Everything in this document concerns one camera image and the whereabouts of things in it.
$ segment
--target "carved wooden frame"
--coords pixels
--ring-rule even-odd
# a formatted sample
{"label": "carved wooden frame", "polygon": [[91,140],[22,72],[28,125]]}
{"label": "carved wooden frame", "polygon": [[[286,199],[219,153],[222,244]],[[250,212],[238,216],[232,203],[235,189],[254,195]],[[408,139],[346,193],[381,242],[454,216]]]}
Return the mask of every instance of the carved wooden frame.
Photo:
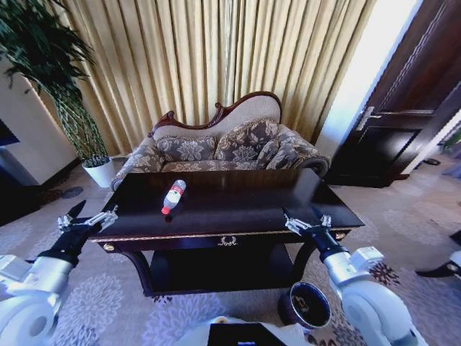
{"label": "carved wooden frame", "polygon": [[152,129],[152,132],[148,134],[148,137],[152,137],[158,128],[161,128],[162,126],[167,126],[167,125],[173,125],[179,128],[187,128],[190,130],[204,130],[207,128],[211,128],[215,126],[216,124],[218,124],[222,119],[227,117],[229,114],[231,114],[232,111],[237,108],[237,106],[239,106],[246,100],[251,99],[252,97],[256,97],[256,96],[269,96],[277,101],[277,104],[280,107],[280,121],[279,121],[280,123],[282,121],[282,103],[280,102],[277,95],[271,92],[252,92],[250,94],[245,95],[244,97],[239,99],[239,101],[235,102],[233,105],[229,107],[224,107],[219,102],[216,102],[215,103],[215,107],[216,107],[215,116],[210,120],[210,122],[203,124],[203,125],[183,124],[174,118],[174,111],[170,110],[169,112],[167,112],[164,116],[160,118],[158,123],[155,124],[155,126]]}

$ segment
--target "white flower pot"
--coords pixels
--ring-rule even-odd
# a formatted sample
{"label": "white flower pot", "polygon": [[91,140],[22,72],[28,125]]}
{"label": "white flower pot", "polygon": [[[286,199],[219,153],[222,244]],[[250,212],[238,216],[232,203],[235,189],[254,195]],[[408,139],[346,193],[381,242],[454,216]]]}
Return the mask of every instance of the white flower pot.
{"label": "white flower pot", "polygon": [[82,164],[82,167],[100,187],[109,187],[112,178],[115,177],[114,163],[111,158],[102,166],[87,168]]}

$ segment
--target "table top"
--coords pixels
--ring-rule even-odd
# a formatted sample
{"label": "table top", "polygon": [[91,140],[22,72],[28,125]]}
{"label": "table top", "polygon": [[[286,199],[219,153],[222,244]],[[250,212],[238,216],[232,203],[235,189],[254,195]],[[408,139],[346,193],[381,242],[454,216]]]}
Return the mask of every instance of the table top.
{"label": "table top", "polygon": [[[161,213],[176,179],[187,188],[169,216]],[[363,226],[359,218],[311,169],[164,172],[129,174],[104,210],[118,205],[119,218],[92,237],[241,234],[285,229],[282,207],[315,222],[311,205],[332,217],[335,228]]]}

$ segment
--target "beige curtain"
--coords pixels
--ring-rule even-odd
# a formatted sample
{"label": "beige curtain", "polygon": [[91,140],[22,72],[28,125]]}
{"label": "beige curtain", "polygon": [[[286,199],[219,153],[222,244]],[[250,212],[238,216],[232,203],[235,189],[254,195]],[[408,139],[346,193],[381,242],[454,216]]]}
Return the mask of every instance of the beige curtain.
{"label": "beige curtain", "polygon": [[274,92],[282,122],[315,141],[374,0],[65,0],[53,7],[94,49],[86,106],[109,153],[126,154],[174,110]]}

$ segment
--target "sofa armrest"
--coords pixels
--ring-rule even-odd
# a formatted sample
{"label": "sofa armrest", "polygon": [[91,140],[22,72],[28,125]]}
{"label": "sofa armrest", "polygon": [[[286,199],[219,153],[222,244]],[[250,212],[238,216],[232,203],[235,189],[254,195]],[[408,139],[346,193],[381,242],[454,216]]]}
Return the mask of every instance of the sofa armrest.
{"label": "sofa armrest", "polygon": [[330,168],[330,158],[322,155],[318,149],[301,135],[283,126],[279,132],[280,147],[290,144],[296,152],[296,160],[290,168],[311,168],[319,177],[323,177]]}
{"label": "sofa armrest", "polygon": [[164,155],[158,151],[156,142],[152,138],[145,138],[112,180],[112,191],[118,188],[128,173],[157,173],[161,171],[164,162]]}

